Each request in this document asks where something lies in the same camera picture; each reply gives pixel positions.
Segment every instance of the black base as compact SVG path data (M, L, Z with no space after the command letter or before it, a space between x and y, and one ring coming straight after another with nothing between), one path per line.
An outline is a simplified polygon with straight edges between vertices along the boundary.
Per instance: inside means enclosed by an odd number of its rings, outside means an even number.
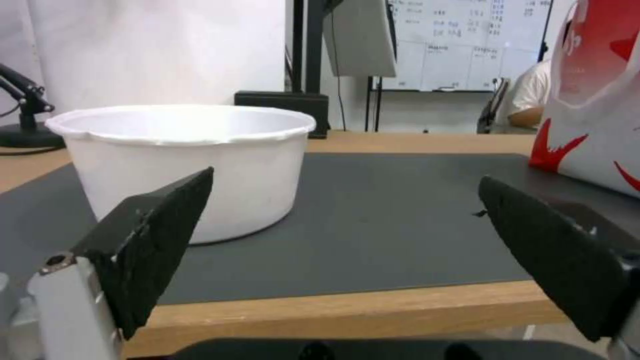
M50 132L42 123L35 130L24 130L19 124L0 126L0 147L64 147L62 137Z
M326 95L240 91L236 93L234 100L235 105L293 110L313 116L316 130L309 134L311 139L325 139L329 130L329 97Z

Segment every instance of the wooden table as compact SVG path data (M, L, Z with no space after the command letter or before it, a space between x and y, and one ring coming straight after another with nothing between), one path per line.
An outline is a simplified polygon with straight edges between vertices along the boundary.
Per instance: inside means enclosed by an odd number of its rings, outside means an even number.
M532 143L529 135L331 132L310 141L308 151L528 154ZM66 151L0 157L0 193L69 161ZM564 321L532 281L169 305L154 309L125 355L170 354L217 337L391 338Z

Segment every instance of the black box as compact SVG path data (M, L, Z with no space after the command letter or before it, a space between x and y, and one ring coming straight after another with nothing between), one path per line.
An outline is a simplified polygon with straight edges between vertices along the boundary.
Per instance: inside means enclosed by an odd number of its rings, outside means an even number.
M311 139L325 139L329 130L329 97L321 94L292 92L238 91L234 97L236 105L260 106L299 111L313 116L316 130L309 134Z

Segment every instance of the black foam pad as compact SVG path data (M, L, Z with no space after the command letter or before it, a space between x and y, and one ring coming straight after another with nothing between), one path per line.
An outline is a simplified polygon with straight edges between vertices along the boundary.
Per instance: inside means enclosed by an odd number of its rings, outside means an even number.
M479 195L511 253L581 333L591 341L615 335L637 299L637 270L633 252L602 236L631 236L593 211L559 206L563 213L490 177ZM578 213L588 216L578 221ZM586 220L598 225L585 228Z
M189 245L211 192L208 168L123 200L72 251L93 263L125 339L144 326Z

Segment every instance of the person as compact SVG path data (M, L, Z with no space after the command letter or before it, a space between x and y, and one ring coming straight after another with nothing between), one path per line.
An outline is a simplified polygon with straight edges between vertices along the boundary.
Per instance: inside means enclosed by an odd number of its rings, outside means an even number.
M571 22L567 22L563 43L570 27ZM502 119L499 119L498 124L535 129L540 124L550 92L551 60L544 60L527 70L515 82L505 96Z

